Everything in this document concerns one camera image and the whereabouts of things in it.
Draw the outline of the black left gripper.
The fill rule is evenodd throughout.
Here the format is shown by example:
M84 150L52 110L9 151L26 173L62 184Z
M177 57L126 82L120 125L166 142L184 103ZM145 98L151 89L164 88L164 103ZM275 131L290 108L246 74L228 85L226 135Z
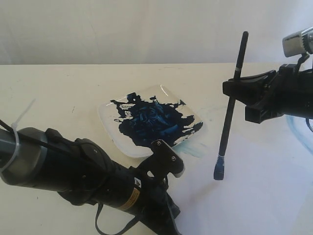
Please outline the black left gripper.
M140 222L157 235L179 235L175 223L180 209L165 190L165 184L154 185L152 178L138 174L134 168L116 170L118 210L140 215Z

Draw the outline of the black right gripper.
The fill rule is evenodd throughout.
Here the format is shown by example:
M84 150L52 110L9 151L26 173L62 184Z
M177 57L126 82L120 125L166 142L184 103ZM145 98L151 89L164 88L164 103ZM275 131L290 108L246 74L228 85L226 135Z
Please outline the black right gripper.
M255 105L270 92L265 105ZM313 118L313 70L283 64L278 70L223 82L223 94L245 104L245 120L262 123L283 115Z

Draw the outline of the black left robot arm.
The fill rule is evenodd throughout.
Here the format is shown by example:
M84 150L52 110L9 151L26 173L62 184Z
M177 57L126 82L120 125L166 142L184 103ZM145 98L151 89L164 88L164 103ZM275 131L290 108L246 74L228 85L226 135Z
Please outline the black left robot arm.
M168 194L168 174L180 177L183 160L163 140L137 167L124 167L89 139L65 139L57 130L17 130L0 124L0 177L8 185L57 192L75 206L104 206L133 215L158 235L177 235L179 207Z

